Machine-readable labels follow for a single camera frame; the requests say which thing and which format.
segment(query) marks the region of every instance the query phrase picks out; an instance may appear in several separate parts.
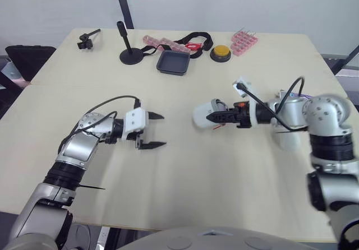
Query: phone holder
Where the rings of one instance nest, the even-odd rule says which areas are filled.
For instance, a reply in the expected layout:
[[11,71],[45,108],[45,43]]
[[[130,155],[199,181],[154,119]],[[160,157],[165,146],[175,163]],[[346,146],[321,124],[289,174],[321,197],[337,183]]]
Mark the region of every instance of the phone holder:
[[94,44],[92,43],[92,40],[90,39],[91,35],[94,35],[96,33],[99,33],[101,31],[101,29],[97,29],[95,31],[93,31],[92,33],[84,33],[82,34],[79,39],[81,40],[80,43],[77,43],[77,46],[79,49],[91,49]]
[[141,62],[144,58],[144,52],[138,48],[131,48],[127,38],[127,31],[122,21],[117,22],[119,34],[123,38],[126,45],[126,50],[122,51],[119,55],[119,60],[126,65],[133,65]]

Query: round black base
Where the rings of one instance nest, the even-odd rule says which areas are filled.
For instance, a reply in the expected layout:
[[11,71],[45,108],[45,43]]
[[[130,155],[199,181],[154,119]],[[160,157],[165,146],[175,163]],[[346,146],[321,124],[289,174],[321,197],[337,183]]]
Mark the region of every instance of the round black base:
[[130,54],[126,49],[122,51],[121,54],[119,55],[119,60],[123,64],[134,65],[141,62],[141,60],[144,58],[144,52],[142,52],[141,49],[138,48],[131,48],[131,49],[132,49],[132,54]]

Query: table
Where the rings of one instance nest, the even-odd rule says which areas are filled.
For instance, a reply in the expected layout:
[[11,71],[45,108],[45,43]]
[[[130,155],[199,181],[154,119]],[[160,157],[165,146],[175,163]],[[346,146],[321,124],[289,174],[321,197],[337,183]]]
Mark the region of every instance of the table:
[[[132,94],[165,120],[152,122],[147,141],[167,141],[139,151],[133,142],[99,146],[82,183],[106,190],[78,188],[70,211],[75,220],[133,229],[189,225],[232,226],[295,240],[334,240],[326,216],[310,205],[305,176],[312,171],[309,137],[298,133],[295,152],[275,145],[270,126],[198,130],[193,108],[212,98],[241,100],[232,88],[240,76],[268,100],[300,75],[304,93],[331,92],[346,97],[320,54],[304,35],[257,34],[259,42],[241,57],[213,62],[209,53],[192,59],[183,77],[159,73],[159,54],[134,66],[120,63],[125,46],[117,30],[103,30],[93,51],[78,50],[74,30],[0,121],[0,210],[18,214],[57,156],[60,140],[83,113],[113,96]],[[141,38],[179,39],[185,32],[129,31]],[[215,44],[229,44],[231,33],[211,33]],[[101,113],[131,109],[119,100]],[[359,141],[359,115],[351,104],[348,123]],[[358,143],[355,151],[359,152]]]

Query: pink toy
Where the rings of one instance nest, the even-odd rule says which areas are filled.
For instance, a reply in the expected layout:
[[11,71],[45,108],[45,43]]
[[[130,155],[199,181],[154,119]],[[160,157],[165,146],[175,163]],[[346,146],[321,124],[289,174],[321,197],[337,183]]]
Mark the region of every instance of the pink toy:
[[233,55],[239,56],[254,45],[258,38],[254,37],[254,34],[250,35],[240,30],[232,36],[231,41],[233,41],[231,45]]
[[171,40],[168,40],[166,38],[162,38],[160,40],[157,40],[151,36],[145,35],[144,36],[144,43],[148,44],[148,45],[152,45],[154,47],[157,47],[159,44],[166,44],[169,45],[169,47],[173,50],[173,51],[179,51],[179,52],[185,52],[185,53],[190,53],[191,50],[187,47],[185,47],[184,45],[181,44],[177,44]]

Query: wire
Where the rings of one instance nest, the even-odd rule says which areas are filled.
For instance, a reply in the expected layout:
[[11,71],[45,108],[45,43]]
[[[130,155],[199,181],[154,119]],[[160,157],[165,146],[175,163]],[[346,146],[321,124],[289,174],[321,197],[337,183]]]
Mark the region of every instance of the wire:
[[304,87],[304,77],[301,76],[299,78],[297,78],[296,81],[294,81],[294,83],[291,85],[291,87],[288,89],[287,93],[285,94],[284,98],[282,99],[282,101],[280,102],[277,111],[275,112],[276,114],[278,114],[280,112],[280,110],[282,110],[284,103],[286,102],[287,98],[289,97],[289,95],[291,94],[292,90],[294,89],[294,87],[298,84],[299,81],[301,81],[301,86],[299,88],[299,92],[298,95],[301,96],[302,95],[302,90]]
[[263,101],[261,101],[257,96],[255,96],[253,93],[251,93],[247,87],[241,83],[237,84],[237,88],[240,90],[243,90],[245,93],[247,93],[247,95],[251,98],[253,98],[257,103],[259,103],[260,105],[262,105],[269,113],[272,114],[272,116],[278,120],[278,122],[280,124],[282,124],[282,126],[284,128],[286,128],[287,130],[291,131],[291,132],[296,132],[296,131],[306,131],[307,127],[303,127],[303,128],[291,128],[289,127],[287,124],[285,124],[281,118],[274,112],[272,111]]
[[[117,99],[123,99],[123,98],[131,98],[131,99],[135,99],[135,105],[134,105],[134,109],[137,108],[137,107],[140,107],[141,106],[141,102],[140,102],[140,99],[137,98],[136,96],[132,96],[132,95],[122,95],[122,96],[117,96],[117,97],[114,97],[114,98],[111,98],[109,100],[106,100],[98,105],[96,105],[95,107],[92,107],[90,110],[88,110],[85,114],[88,114],[88,113],[91,113],[92,111],[96,110],[97,108],[101,107],[102,105],[106,104],[106,103],[109,103],[111,101],[114,101],[114,100],[117,100]],[[72,130],[70,131],[70,134],[67,135],[60,143],[59,147],[58,147],[58,150],[57,150],[57,153],[59,154],[62,147],[65,145],[65,143],[67,142],[67,140],[75,134],[75,130],[77,128],[77,125],[78,125],[78,122],[74,125],[74,127],[72,128]]]

